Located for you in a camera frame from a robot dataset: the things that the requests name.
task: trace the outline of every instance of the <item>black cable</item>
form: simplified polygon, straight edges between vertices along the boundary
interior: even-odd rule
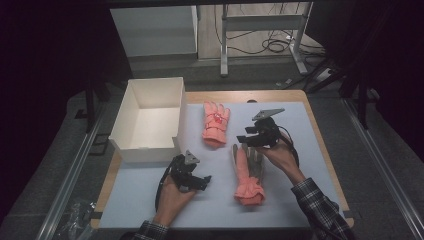
[[[316,73],[322,68],[322,66],[324,66],[324,64],[326,64],[328,61],[330,61],[330,57],[329,56],[326,56],[325,58],[324,58],[324,60],[322,60],[315,68],[314,68],[314,70],[311,72],[311,73],[309,73],[305,78],[304,78],[304,80],[305,80],[305,85],[303,85],[303,88],[302,88],[302,90],[303,91],[306,91],[306,89],[307,89],[307,87],[308,87],[308,84],[310,83],[310,77],[312,76],[315,76],[316,75]]]
[[[284,11],[284,8],[285,8],[286,5],[285,4],[282,4],[281,5],[280,14],[281,14],[281,12]],[[216,37],[218,38],[219,43],[222,45],[221,39],[219,38],[218,27],[217,27],[217,23],[216,23],[216,5],[214,6],[214,20],[215,20],[215,33],[216,33]],[[240,34],[238,36],[234,36],[234,37],[227,37],[227,36],[225,36],[225,37],[226,37],[226,39],[231,40],[231,39],[238,38],[238,37],[241,37],[241,36],[245,36],[245,35],[248,35],[248,34],[251,34],[251,33],[254,33],[254,32],[256,32],[256,31],[250,31],[250,32],[247,32],[247,33]],[[262,53],[262,52],[264,52],[266,50],[269,50],[270,52],[273,52],[273,53],[282,53],[282,52],[284,52],[290,46],[291,40],[290,40],[290,42],[287,42],[287,41],[283,41],[283,40],[279,40],[279,39],[273,39],[272,38],[273,37],[273,33],[274,33],[274,31],[272,31],[272,33],[271,33],[271,35],[269,36],[268,39],[266,39],[266,40],[264,40],[262,42],[263,49],[260,50],[260,51],[257,51],[257,52],[247,52],[247,51],[241,50],[239,48],[228,47],[228,46],[227,46],[227,48],[228,49],[233,49],[233,50],[236,50],[236,51],[240,51],[240,52],[245,53],[245,54],[250,54],[250,55],[259,54],[259,53]],[[274,48],[275,46],[282,47],[282,49],[276,50]]]
[[[288,4],[288,3],[285,3],[285,5],[284,5],[284,3],[283,3],[283,5],[284,5],[284,7],[283,7],[283,11],[282,11],[283,13],[284,13],[284,10],[286,10],[287,4]]]
[[[291,37],[291,39],[296,40],[296,38],[293,37],[293,30],[292,30],[292,33],[288,33],[285,30],[282,30],[282,32],[284,32],[285,34],[289,35]],[[304,47],[308,47],[308,48],[321,48],[321,49],[325,49],[324,47],[311,46],[311,45],[306,45],[306,44],[303,44],[303,43],[301,43],[300,45],[301,46],[304,46]]]
[[[272,5],[272,8],[268,11],[268,15],[271,13],[272,9],[274,9],[274,8],[275,8],[275,6],[277,6],[277,4],[276,4],[276,3],[274,3],[274,5]]]
[[[328,61],[328,59],[327,59],[328,57],[326,57],[324,60],[322,60],[317,66],[322,66],[322,65],[324,65],[324,63],[325,63],[325,61]],[[285,87],[283,87],[283,88],[281,88],[281,90],[285,90],[285,89],[288,89],[288,88],[290,88],[291,86],[293,86],[293,85],[295,85],[295,84],[298,84],[298,83],[300,83],[300,82],[302,82],[302,81],[305,81],[305,85],[304,85],[304,87],[302,88],[303,90],[305,90],[306,89],[306,87],[307,87],[307,85],[309,84],[309,82],[308,82],[308,80],[309,80],[309,78],[311,77],[311,76],[314,76],[315,75],[315,73],[316,73],[316,71],[317,71],[317,68],[315,68],[312,72],[310,72],[310,73],[308,73],[307,75],[305,75],[303,78],[301,78],[301,79],[299,79],[299,80],[297,80],[297,81],[293,81],[293,82],[291,82],[290,84],[288,84],[287,86],[285,86]]]
[[[156,211],[158,211],[159,199],[160,199],[160,195],[161,195],[161,192],[162,192],[163,183],[165,182],[165,179],[168,176],[171,168],[174,166],[175,162],[176,162],[176,158],[172,159],[171,163],[165,169],[165,172],[163,173],[162,178],[159,181],[159,185],[158,185],[158,189],[156,190],[156,197],[155,197],[155,209],[156,209]]]
[[[278,134],[279,134],[278,137],[281,140],[283,140],[283,142],[289,147],[290,152],[293,154],[293,157],[294,157],[294,160],[296,162],[296,165],[297,165],[297,167],[299,167],[299,154],[297,153],[296,148],[294,148],[294,142],[293,142],[293,139],[290,136],[289,131],[287,131],[287,129],[285,129],[284,127],[281,127],[281,126],[277,126],[277,127],[281,128],[281,129],[284,129],[284,131],[286,131],[287,136],[289,137],[289,139],[287,139],[286,137],[284,137],[283,134],[281,134],[280,131],[278,131]]]
[[[243,13],[243,15],[246,15],[246,14],[243,12],[243,9],[241,9],[241,4],[240,4],[240,11]]]
[[[299,10],[299,5],[300,5],[300,2],[297,3],[297,8],[296,8],[295,14],[297,13],[297,10]]]

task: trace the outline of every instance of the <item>metal stand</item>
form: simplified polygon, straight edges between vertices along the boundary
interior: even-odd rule
[[[299,46],[308,21],[311,3],[307,3],[302,15],[272,16],[227,16],[227,5],[222,5],[222,44],[221,44],[221,76],[228,76],[227,32],[231,31],[269,31],[298,30],[290,52],[301,75],[308,73],[300,54]]]

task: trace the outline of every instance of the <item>robotic hand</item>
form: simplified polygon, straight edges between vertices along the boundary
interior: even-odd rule
[[[186,155],[180,154],[172,159],[172,162],[166,168],[165,173],[163,174],[158,190],[156,192],[155,199],[155,209],[158,209],[160,193],[162,191],[162,186],[165,181],[165,178],[168,174],[172,177],[178,189],[181,192],[196,189],[204,191],[208,186],[212,176],[207,176],[204,178],[199,178],[192,175],[193,170],[197,167],[199,163],[197,159],[189,150],[186,151]]]
[[[283,111],[284,108],[261,110],[258,114],[256,114],[256,116],[252,118],[252,121],[256,121],[255,126],[245,128],[248,134],[257,135],[249,137],[237,136],[237,139],[240,143],[246,143],[249,147],[269,146],[270,148],[277,144],[278,139],[281,139],[287,144],[287,146],[289,146],[290,151],[293,153],[293,156],[296,160],[297,166],[299,166],[299,156],[296,149],[294,148],[294,143],[290,137],[290,133],[285,128],[277,126],[277,124],[274,122],[274,119],[271,117]],[[287,132],[288,138],[280,132],[280,128]]]

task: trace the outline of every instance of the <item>person's left hand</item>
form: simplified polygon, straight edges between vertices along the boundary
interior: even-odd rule
[[[185,193],[180,192],[172,177],[166,177],[153,222],[169,227],[195,194],[196,190],[190,190]]]

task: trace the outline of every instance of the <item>white cabinet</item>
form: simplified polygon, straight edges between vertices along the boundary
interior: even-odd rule
[[[195,6],[110,11],[127,57],[197,52]]]

